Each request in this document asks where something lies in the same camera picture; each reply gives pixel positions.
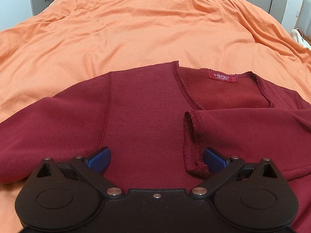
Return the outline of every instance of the pink label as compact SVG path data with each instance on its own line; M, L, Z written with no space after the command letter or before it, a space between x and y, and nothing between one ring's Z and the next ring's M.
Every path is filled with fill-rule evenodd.
M210 70L208 71L208 75L211 79L228 81L228 82L236 82L236 79L237 79L236 75L227 75L221 72L215 72L215 71L210 71Z

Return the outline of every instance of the maroon long-sleeve top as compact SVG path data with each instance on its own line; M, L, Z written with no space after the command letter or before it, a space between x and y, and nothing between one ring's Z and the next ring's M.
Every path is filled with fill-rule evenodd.
M78 83L0 123L0 182L28 176L44 157L108 146L104 176L117 186L190 189L208 172L203 149L213 147L252 163L272 158L298 197L302 233L311 228L310 133L311 106L297 92L252 72L174 61Z

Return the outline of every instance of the metal screw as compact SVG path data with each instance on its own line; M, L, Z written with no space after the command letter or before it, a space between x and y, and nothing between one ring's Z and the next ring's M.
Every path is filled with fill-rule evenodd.
M207 189L204 187L195 187L192 189L192 192L196 195L204 195L207 193Z
M107 189L107 194L109 194L109 195L116 196L116 195L119 195L121 193L122 193L122 189L120 189L118 187L111 187L111 188Z
M161 198L161 194L153 194L153 197L156 199L159 199L159 198Z

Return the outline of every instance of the shirt neckline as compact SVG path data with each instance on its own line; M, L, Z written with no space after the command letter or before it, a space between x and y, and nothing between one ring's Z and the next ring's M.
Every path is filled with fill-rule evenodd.
M194 97L191 95L183 77L180 71L180 66L179 66L179 61L173 61L172 62L172 69L173 69L173 74L175 77L175 80L177 81L177 84L182 92L182 94L184 95L184 97L186 98L186 100L189 102L189 104L195 109L195 110L207 110L205 109L200 103L198 103ZM209 71L213 71L213 72L220 72L220 71L215 71L212 69L208 69L208 68L200 68L199 70L204 69L204 70L209 70ZM271 100L266 96L263 88L262 88L262 84L261 84L261 78L254 74L251 71L245 72L243 74L230 74L230 75L236 75L239 78L245 78L245 77L251 77L251 76L255 76L257 79L257 87L259 88L259 91L261 92L261 94L269 101L270 106L269 108L273 108L273 103L271 102Z

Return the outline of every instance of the orange duvet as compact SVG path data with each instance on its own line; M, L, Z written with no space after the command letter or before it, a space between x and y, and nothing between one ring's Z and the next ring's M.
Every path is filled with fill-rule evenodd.
M251 70L311 103L310 50L244 0L56 0L0 32L0 122L77 82L173 60ZM0 186L0 232L21 229L13 207L21 186Z

